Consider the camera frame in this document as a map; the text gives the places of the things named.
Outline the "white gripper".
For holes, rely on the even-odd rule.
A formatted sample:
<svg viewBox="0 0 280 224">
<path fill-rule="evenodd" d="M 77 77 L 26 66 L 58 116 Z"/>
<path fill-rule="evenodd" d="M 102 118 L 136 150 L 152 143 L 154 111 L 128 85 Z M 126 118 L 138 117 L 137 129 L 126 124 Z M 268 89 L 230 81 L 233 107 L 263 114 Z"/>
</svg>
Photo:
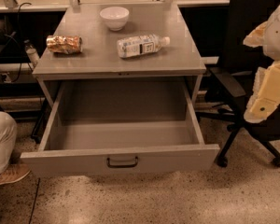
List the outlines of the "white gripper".
<svg viewBox="0 0 280 224">
<path fill-rule="evenodd" d="M 262 47 L 264 55 L 274 60 L 268 68 L 258 68 L 253 94 L 244 113 L 245 121 L 260 123 L 280 105 L 280 5 L 268 20 L 245 37 L 243 44 L 251 48 Z"/>
</svg>

